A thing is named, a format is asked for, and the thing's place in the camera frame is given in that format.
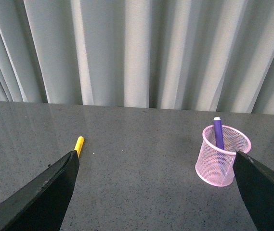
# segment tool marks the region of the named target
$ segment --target gray countertop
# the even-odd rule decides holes
[[[202,181],[202,130],[220,116],[274,170],[274,115],[0,102],[0,202],[86,143],[61,230],[256,230],[236,180]]]

